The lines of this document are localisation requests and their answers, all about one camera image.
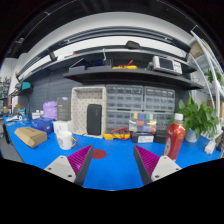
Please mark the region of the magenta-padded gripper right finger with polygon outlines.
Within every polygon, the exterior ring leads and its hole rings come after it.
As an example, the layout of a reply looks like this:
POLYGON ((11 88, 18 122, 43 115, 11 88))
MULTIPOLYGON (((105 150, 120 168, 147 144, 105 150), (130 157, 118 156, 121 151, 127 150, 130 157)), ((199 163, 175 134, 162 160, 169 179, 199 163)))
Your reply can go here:
POLYGON ((181 170, 181 167, 168 156, 159 157, 147 149, 137 145, 134 146, 133 155, 137 162, 144 185, 181 170))

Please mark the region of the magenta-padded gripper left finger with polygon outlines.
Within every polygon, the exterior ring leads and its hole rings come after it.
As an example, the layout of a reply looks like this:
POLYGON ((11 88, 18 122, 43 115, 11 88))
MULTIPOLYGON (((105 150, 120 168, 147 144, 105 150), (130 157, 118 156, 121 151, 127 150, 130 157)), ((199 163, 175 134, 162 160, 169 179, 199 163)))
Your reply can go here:
POLYGON ((68 157, 60 155, 45 168, 45 171, 82 186, 93 154, 93 146, 89 145, 68 157))

